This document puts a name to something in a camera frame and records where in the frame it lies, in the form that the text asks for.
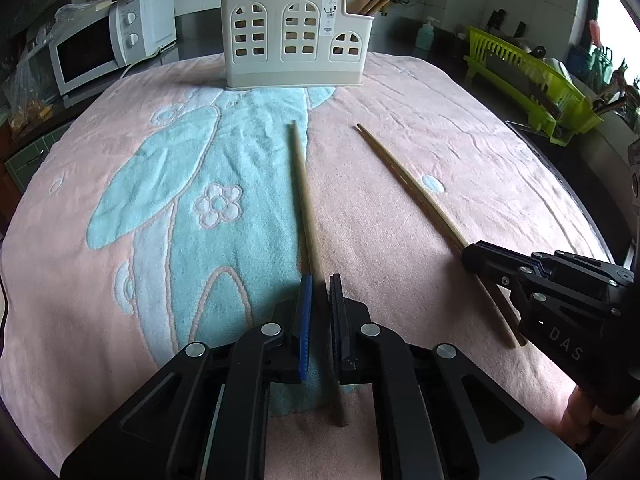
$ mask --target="blue gripper pad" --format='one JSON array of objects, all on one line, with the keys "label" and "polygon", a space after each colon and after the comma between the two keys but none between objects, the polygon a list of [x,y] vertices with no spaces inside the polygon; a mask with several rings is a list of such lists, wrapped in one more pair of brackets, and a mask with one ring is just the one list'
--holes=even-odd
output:
[{"label": "blue gripper pad", "polygon": [[310,274],[304,274],[300,281],[300,293],[296,303],[296,317],[300,322],[298,357],[300,380],[306,380],[306,372],[309,368],[309,329],[311,324],[311,304],[313,298],[314,279]]}]

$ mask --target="lime green plastic drying rack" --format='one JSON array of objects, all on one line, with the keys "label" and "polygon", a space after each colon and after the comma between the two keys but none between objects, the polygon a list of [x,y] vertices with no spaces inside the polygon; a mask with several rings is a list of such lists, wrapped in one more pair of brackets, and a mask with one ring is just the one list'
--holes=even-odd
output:
[{"label": "lime green plastic drying rack", "polygon": [[[476,74],[482,75],[520,104],[529,113],[529,126],[544,132],[553,144],[566,146],[575,134],[584,134],[602,122],[593,113],[591,100],[542,60],[475,27],[469,27],[469,43],[469,56],[465,56],[469,65],[466,85],[470,84]],[[539,102],[516,90],[487,69],[485,63],[488,52],[517,67],[545,91],[546,96],[560,110],[558,118],[553,118]]]}]

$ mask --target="white flower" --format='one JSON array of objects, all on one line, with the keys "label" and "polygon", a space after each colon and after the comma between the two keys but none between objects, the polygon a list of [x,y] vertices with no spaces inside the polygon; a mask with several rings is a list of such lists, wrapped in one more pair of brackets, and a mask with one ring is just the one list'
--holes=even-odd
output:
[{"label": "white flower", "polygon": [[193,203],[193,210],[198,215],[198,222],[203,229],[212,229],[222,222],[234,222],[240,218],[242,209],[238,201],[242,196],[239,186],[224,187],[220,184],[209,184],[202,196]]}]

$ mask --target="beige plastic basket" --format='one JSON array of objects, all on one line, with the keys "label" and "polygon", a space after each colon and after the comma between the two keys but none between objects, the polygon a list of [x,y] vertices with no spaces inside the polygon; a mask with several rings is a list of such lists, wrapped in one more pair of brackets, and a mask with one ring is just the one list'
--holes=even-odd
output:
[{"label": "beige plastic basket", "polygon": [[226,86],[362,84],[369,0],[222,0]]}]

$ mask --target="white microwave oven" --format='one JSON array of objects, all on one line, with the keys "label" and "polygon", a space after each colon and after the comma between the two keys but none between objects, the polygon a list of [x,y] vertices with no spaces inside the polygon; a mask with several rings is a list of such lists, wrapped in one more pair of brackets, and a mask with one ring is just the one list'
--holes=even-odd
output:
[{"label": "white microwave oven", "polygon": [[80,12],[49,43],[60,95],[153,56],[175,39],[174,0],[115,0]]}]

